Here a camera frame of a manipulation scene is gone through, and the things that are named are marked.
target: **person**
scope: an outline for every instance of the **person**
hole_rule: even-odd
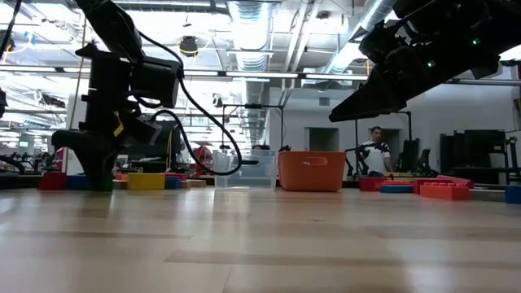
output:
[[[369,151],[369,154],[367,156],[362,155],[364,162],[369,167],[369,172],[392,172],[391,153],[389,152],[389,145],[383,142],[383,129],[375,126],[370,129],[370,132],[371,140],[364,142],[363,145],[377,145],[365,147],[364,150]]]

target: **black cable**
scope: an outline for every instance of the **black cable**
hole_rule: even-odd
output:
[[[186,146],[186,149],[188,150],[188,153],[190,154],[192,159],[194,159],[195,163],[198,166],[200,166],[201,168],[203,168],[205,171],[213,173],[214,175],[218,175],[218,176],[227,176],[227,175],[231,175],[231,174],[237,172],[241,168],[243,158],[239,151],[239,146],[237,145],[237,142],[235,142],[235,140],[230,136],[230,133],[228,133],[228,130],[224,129],[226,136],[228,136],[230,138],[231,143],[234,145],[234,148],[237,151],[238,164],[233,170],[226,171],[226,172],[218,172],[218,171],[214,171],[214,170],[211,170],[210,168],[206,167],[203,163],[201,163],[201,161],[199,161],[199,159],[197,159],[197,156],[194,154],[194,151],[192,150],[192,147],[190,146],[190,142],[188,141],[188,136],[186,135],[186,132],[185,132],[184,128],[182,127],[181,120],[179,119],[179,117],[177,117],[177,115],[174,112],[172,112],[170,110],[166,110],[166,109],[159,110],[152,116],[151,121],[155,121],[157,116],[159,116],[161,114],[169,114],[177,122],[177,125],[179,126],[179,132],[181,133],[182,138],[185,141],[185,146]]]
[[[150,43],[158,46],[159,48],[169,52],[171,55],[173,55],[173,57],[175,57],[177,59],[177,61],[179,62],[179,64],[181,65],[181,69],[183,69],[185,67],[185,64],[182,62],[182,59],[181,59],[181,56],[179,56],[176,52],[170,50],[167,46],[149,38],[146,34],[142,33],[142,32],[139,32],[139,35],[144,38],[145,40],[149,41]]]
[[[2,47],[0,47],[0,60],[2,59],[3,52],[7,49],[7,44],[9,43],[9,37],[13,31],[13,26],[15,26],[16,15],[18,11],[20,11],[20,7],[22,6],[22,0],[17,0],[15,4],[15,10],[13,10],[13,18],[11,18],[11,22],[7,25],[6,34],[2,40]]]
[[[181,73],[184,69],[184,63],[182,62],[182,59],[181,57],[174,51],[170,50],[167,46],[163,45],[163,44],[160,44],[159,42],[157,41],[154,41],[153,39],[149,38],[147,35],[145,35],[144,33],[141,33],[139,32],[139,35],[141,37],[143,37],[145,40],[149,41],[150,43],[158,46],[159,48],[169,52],[171,55],[173,55],[177,61],[179,61],[179,64],[180,64],[180,70],[181,70]],[[154,121],[158,115],[160,114],[169,114],[170,116],[173,117],[173,119],[177,122],[177,124],[179,125],[179,130],[181,132],[181,135],[183,137],[183,139],[185,140],[185,145],[186,145],[186,149],[188,150],[188,152],[190,153],[190,156],[192,157],[192,159],[194,159],[195,163],[200,166],[201,168],[203,168],[204,170],[206,170],[207,172],[210,172],[210,173],[213,173],[215,175],[218,175],[218,176],[227,176],[227,175],[231,175],[231,174],[234,174],[236,173],[237,171],[239,171],[241,169],[241,167],[243,166],[243,157],[241,155],[241,151],[239,149],[239,145],[237,145],[237,142],[234,140],[234,138],[231,136],[230,132],[228,132],[228,130],[226,130],[226,128],[221,124],[221,122],[219,122],[217,119],[215,119],[215,117],[212,116],[212,114],[208,113],[206,110],[204,110],[203,107],[201,107],[195,100],[194,98],[192,98],[192,96],[190,95],[190,93],[188,92],[188,90],[186,89],[185,87],[185,83],[183,81],[183,75],[180,74],[178,76],[178,80],[179,80],[179,85],[181,86],[181,89],[183,91],[183,93],[185,93],[185,96],[186,98],[199,110],[201,111],[201,113],[203,113],[203,115],[205,115],[211,122],[213,122],[215,125],[217,125],[217,127],[219,127],[222,132],[224,132],[224,134],[226,134],[226,137],[230,139],[230,142],[231,144],[234,146],[234,149],[235,149],[235,152],[237,153],[237,166],[230,170],[230,171],[226,171],[226,172],[217,172],[217,171],[214,171],[214,170],[211,170],[210,168],[206,167],[203,163],[201,163],[197,157],[195,156],[194,152],[192,151],[191,149],[191,146],[190,146],[190,142],[188,141],[188,137],[186,136],[186,133],[185,133],[185,130],[183,129],[182,127],[182,124],[181,124],[181,120],[179,120],[179,118],[177,117],[177,115],[170,111],[170,110],[159,110],[158,112],[156,112],[151,120]]]

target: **wooden floor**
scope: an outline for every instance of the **wooden floor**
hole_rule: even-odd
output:
[[[521,207],[356,190],[4,190],[0,291],[521,292]]]

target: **orange basket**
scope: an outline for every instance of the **orange basket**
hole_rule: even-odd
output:
[[[338,191],[344,156],[340,151],[283,151],[278,155],[280,185],[291,191]]]

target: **transparent storage bin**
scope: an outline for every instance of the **transparent storage bin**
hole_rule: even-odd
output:
[[[274,190],[277,183],[276,151],[241,151],[243,165],[229,176],[215,176],[215,188],[219,190]],[[230,150],[213,152],[213,169],[230,171],[237,167],[237,155]]]

